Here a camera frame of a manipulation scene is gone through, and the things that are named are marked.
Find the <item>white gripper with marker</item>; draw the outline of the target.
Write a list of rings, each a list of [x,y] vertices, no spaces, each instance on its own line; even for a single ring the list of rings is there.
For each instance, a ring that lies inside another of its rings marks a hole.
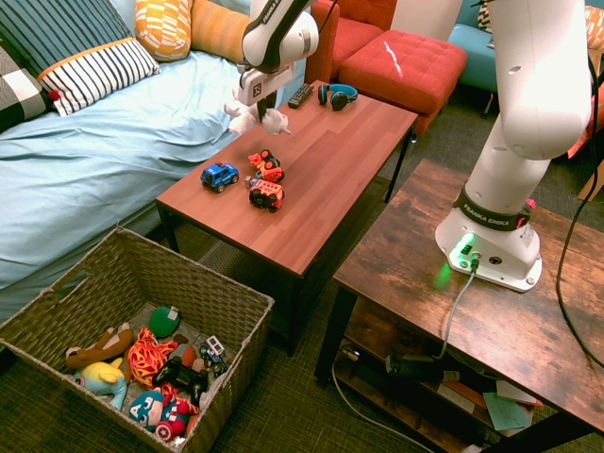
[[[290,82],[294,73],[294,63],[289,63],[271,74],[258,69],[246,70],[240,77],[237,100],[246,106],[257,103],[259,122],[262,124],[266,111],[276,107],[277,90]]]

